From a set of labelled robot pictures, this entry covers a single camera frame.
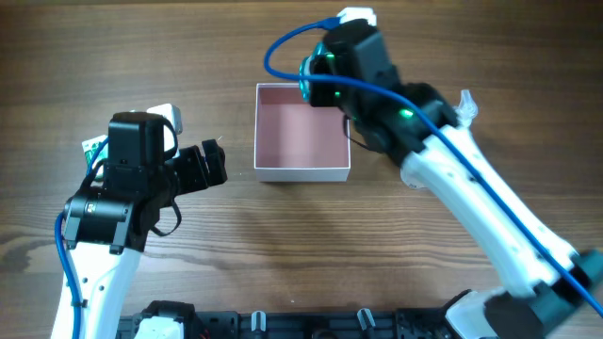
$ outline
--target green led light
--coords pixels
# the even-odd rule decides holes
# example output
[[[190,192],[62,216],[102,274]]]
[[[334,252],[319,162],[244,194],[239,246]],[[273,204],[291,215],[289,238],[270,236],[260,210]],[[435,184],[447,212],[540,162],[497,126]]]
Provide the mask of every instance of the green led light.
[[[400,115],[401,115],[401,116],[402,116],[404,119],[411,119],[411,118],[412,118],[412,117],[415,115],[415,112],[413,112],[413,111],[412,111],[412,110],[410,110],[410,109],[403,108],[403,109],[401,109],[401,110],[399,111],[399,114],[400,114]]]

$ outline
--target blue wire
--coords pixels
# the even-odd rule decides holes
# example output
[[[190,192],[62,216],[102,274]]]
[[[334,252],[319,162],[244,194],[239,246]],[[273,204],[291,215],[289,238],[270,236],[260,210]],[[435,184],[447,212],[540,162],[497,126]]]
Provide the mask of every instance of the blue wire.
[[[467,171],[476,179],[478,183],[483,187],[486,193],[494,200],[494,202],[500,207],[500,209],[509,217],[509,219],[515,224],[517,229],[528,239],[531,245],[542,254],[542,256],[546,259],[546,261],[553,267],[559,274],[588,302],[593,309],[599,314],[599,316],[603,317],[603,307],[596,301],[595,297],[579,283],[574,276],[572,276],[561,264],[555,260],[555,258],[550,254],[549,250],[545,248],[538,239],[530,232],[528,227],[524,225],[524,223],[519,219],[519,217],[515,214],[515,212],[503,201],[495,190],[483,179],[480,172],[471,165],[469,160],[452,144],[450,140],[440,130],[437,128],[435,124],[425,115],[425,113],[415,104],[413,104],[410,100],[405,97],[397,94],[388,89],[384,89],[367,82],[357,80],[354,78],[349,78],[346,76],[340,75],[327,75],[327,74],[316,74],[316,75],[297,75],[294,73],[282,73],[276,71],[270,67],[270,57],[276,51],[276,49],[281,46],[287,40],[301,34],[302,32],[308,31],[310,29],[322,28],[326,30],[330,30],[334,27],[334,20],[339,20],[339,18],[328,18],[324,21],[307,24],[302,27],[296,28],[291,32],[285,34],[276,42],[274,42],[270,48],[267,50],[266,55],[264,56],[264,68],[266,71],[273,76],[280,77],[286,80],[292,81],[309,81],[309,82],[318,82],[318,83],[331,83],[331,84],[339,84],[344,86],[350,86],[358,89],[364,89],[368,91],[372,91],[377,94],[381,94],[384,97],[395,100],[403,105],[408,106],[411,110],[415,112],[418,118],[430,129],[432,134],[434,134],[437,138],[439,138],[442,143],[454,154],[454,156],[459,160],[461,164],[467,169]]]
[[[79,339],[79,332],[82,326],[82,308],[80,306],[75,306],[81,300],[79,297],[79,291],[77,290],[77,280],[73,275],[72,267],[69,264],[69,260],[67,259],[67,252],[63,247],[63,238],[60,233],[60,225],[63,221],[63,213],[59,213],[57,216],[57,221],[55,221],[55,242],[57,243],[57,251],[58,258],[60,259],[60,263],[63,265],[63,270],[65,271],[65,276],[67,277],[67,283],[69,284],[69,289],[72,291],[72,305],[73,305],[73,332],[72,339]]]
[[[109,142],[109,138],[106,137],[103,142],[98,146],[92,158],[90,159],[90,163],[88,164],[88,170],[86,170],[86,175],[90,174],[92,169],[94,168],[94,161],[98,158],[98,155],[103,151],[104,147]],[[67,259],[67,251],[63,247],[63,237],[60,233],[60,226],[63,221],[63,213],[59,213],[57,216],[57,221],[55,221],[55,242],[57,243],[57,252],[58,258],[60,259],[60,263],[63,265],[63,271],[65,272],[65,276],[67,277],[67,284],[69,285],[69,289],[72,292],[72,304],[79,304],[81,302],[81,298],[79,297],[79,291],[77,290],[77,280],[73,274],[72,267]],[[79,339],[79,332],[81,332],[82,327],[82,308],[81,306],[73,306],[73,332],[72,339]]]

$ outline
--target robotic arm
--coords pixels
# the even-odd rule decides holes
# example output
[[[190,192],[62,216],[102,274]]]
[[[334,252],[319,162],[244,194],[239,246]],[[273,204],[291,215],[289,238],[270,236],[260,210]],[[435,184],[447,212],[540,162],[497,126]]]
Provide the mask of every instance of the robotic arm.
[[[594,250],[578,255],[534,216],[492,169],[466,124],[459,123],[454,109],[433,87],[401,83],[371,9],[347,8],[339,18],[340,25],[330,29],[314,54],[302,63],[300,87],[304,98],[312,106],[339,107],[371,151],[387,154],[401,167],[405,182],[428,187],[473,236],[502,281],[503,286],[497,290],[471,292],[450,305],[446,313],[449,325],[465,339],[545,336],[574,313],[582,299],[517,229],[458,156],[408,105],[341,81],[307,79],[317,74],[345,76],[389,89],[420,107],[461,155],[470,159],[481,179],[489,183],[555,261],[584,287],[592,289],[603,278],[603,256]]]
[[[164,151],[164,126],[173,145]],[[144,251],[149,231],[173,232],[181,221],[175,197],[221,185],[227,180],[224,151],[216,140],[179,150],[176,134],[165,118],[150,113],[118,113],[108,128],[108,159],[99,163],[67,200],[64,239],[80,304],[72,303],[67,278],[63,284],[52,338],[74,331],[73,306],[81,309],[80,335],[114,338],[123,300]],[[104,166],[102,186],[91,186]],[[177,217],[169,233],[158,230],[159,210],[172,207]]]

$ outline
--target open cardboard box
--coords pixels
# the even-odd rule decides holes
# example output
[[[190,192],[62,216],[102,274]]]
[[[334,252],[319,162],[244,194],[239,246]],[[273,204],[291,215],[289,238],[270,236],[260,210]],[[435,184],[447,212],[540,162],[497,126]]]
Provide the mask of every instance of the open cardboard box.
[[[257,84],[255,175],[261,182],[345,182],[350,140],[336,107],[312,107],[297,84]]]

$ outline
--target wooden table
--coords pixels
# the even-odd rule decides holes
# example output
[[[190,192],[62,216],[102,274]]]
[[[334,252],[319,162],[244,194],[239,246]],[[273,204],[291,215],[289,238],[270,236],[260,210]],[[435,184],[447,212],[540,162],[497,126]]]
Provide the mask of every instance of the wooden table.
[[[179,199],[175,234],[149,235],[124,315],[154,299],[239,312],[429,307],[498,285],[452,214],[401,183],[384,156],[352,146],[345,184],[255,181],[254,88],[279,81],[263,70],[264,52],[344,6],[0,8],[0,338],[52,329],[61,284],[53,222],[82,179],[80,142],[105,133],[115,112],[164,103],[182,109],[181,145],[221,137],[229,181]],[[499,173],[554,232],[601,249],[603,7],[372,6],[403,79],[428,82],[453,104],[471,89],[480,107],[472,131]],[[287,44],[275,66],[296,70],[319,37]],[[160,227],[174,223],[171,212],[162,217]],[[584,307],[553,337],[601,332]]]

